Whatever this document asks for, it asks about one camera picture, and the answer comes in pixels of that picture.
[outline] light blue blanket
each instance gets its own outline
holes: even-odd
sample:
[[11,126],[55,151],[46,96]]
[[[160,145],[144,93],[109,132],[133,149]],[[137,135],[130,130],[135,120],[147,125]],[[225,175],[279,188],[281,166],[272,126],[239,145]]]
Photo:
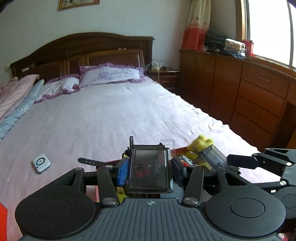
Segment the light blue blanket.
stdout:
[[11,128],[15,125],[16,122],[31,108],[34,104],[34,101],[39,96],[41,87],[44,84],[44,80],[38,81],[29,91],[28,95],[24,98],[24,100],[16,107],[16,109],[7,116],[0,123],[0,142],[6,136],[6,134],[11,130]]

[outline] window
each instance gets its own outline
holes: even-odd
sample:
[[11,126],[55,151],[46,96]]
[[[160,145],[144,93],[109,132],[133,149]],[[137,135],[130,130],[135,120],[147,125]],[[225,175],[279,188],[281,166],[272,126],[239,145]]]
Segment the window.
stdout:
[[245,0],[255,55],[296,67],[296,9],[286,0]]

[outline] nightstand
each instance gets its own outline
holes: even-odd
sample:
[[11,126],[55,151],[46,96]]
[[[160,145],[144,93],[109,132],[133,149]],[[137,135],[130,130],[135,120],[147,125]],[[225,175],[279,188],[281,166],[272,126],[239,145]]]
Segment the nightstand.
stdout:
[[148,69],[146,71],[148,77],[153,79],[155,82],[159,82],[163,88],[169,90],[172,93],[175,93],[176,87],[179,80],[180,71],[167,68],[166,70],[159,70],[159,79],[158,71]]

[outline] red curtain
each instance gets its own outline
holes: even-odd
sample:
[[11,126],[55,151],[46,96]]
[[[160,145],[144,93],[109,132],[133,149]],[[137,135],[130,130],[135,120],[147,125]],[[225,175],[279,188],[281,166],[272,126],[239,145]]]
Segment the red curtain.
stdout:
[[211,16],[210,0],[192,0],[187,27],[184,31],[182,49],[201,50]]

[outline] wall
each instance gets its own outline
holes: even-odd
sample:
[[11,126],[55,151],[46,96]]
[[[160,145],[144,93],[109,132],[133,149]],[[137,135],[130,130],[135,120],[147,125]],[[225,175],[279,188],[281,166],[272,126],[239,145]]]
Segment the wall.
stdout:
[[234,0],[211,0],[210,28],[231,39],[236,38],[236,13]]
[[153,36],[153,58],[179,67],[191,0],[101,0],[100,5],[58,11],[59,0],[15,0],[0,14],[0,85],[4,66],[44,44],[78,32]]

